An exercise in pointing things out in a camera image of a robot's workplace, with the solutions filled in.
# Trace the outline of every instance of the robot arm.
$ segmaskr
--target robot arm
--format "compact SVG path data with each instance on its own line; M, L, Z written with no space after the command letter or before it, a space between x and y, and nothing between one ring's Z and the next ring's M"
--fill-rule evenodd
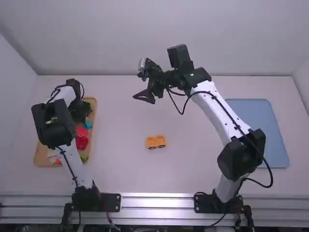
M147 89L133 98L154 104L155 96L162 98L165 89L170 95L170 88L177 87L203 110L224 145L217 159L223 175L214 192L220 202L226 203L235 197L243 178L263 162L266 137L262 130L253 131L235 114L203 68L194 69L186 45L171 47L168 54L172 71L163 72L148 58L139 62L138 77L143 81L149 78L149 82Z
M80 101L80 87L76 80L71 85L56 87L51 97L31 110L39 140L54 150L57 158L72 177L72 187L92 188L93 180L85 171L75 141L75 124L68 107L73 101Z

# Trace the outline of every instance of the blue mat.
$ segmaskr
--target blue mat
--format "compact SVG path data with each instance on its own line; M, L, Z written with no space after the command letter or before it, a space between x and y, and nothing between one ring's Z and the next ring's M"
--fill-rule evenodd
M275 114L266 99L227 99L234 112L253 130L261 128L266 135L264 156L271 168L287 168L286 152Z

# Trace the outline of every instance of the red toy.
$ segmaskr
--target red toy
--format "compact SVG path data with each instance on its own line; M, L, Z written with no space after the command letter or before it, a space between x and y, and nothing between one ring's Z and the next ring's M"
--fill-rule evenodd
M88 145L88 142L89 142L89 140L88 140L87 137L76 136L76 146L77 146L77 149L85 150L85 148Z
M83 127L76 127L76 134L81 137L87 137L88 131Z

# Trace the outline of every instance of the wooden tray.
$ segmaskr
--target wooden tray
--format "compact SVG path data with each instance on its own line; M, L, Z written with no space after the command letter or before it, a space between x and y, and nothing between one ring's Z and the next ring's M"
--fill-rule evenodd
M88 116L88 121L90 121L92 123L93 127L94 127L94 119L95 119L96 110L97 110L97 100L95 98L89 97L89 98L83 98L83 101L91 104L92 112ZM90 156L92 130L93 130L93 128L91 128L89 130L89 134L87 136L87 138L89 139L89 143L88 143L88 146L86 147L86 149L85 150L78 150L84 164L86 164L88 162L88 159L89 159L89 156ZM48 147L41 144L41 142L39 141L35 155L33 157L34 166L36 166L36 167L57 167L57 166L61 166L61 164L58 164L56 162L51 163L49 161L47 154L48 154Z

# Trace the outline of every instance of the black mounting bracket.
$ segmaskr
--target black mounting bracket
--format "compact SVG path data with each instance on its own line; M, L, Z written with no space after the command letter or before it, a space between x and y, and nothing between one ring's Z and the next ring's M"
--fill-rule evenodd
M89 212L117 213L120 211L120 208L121 195L119 193L101 193L99 206L89 210ZM77 207L74 207L73 211L79 211L79 209Z
M197 214L239 214L243 211L242 196L238 195L228 202L222 203L215 191L212 194L198 192L194 195L194 211Z

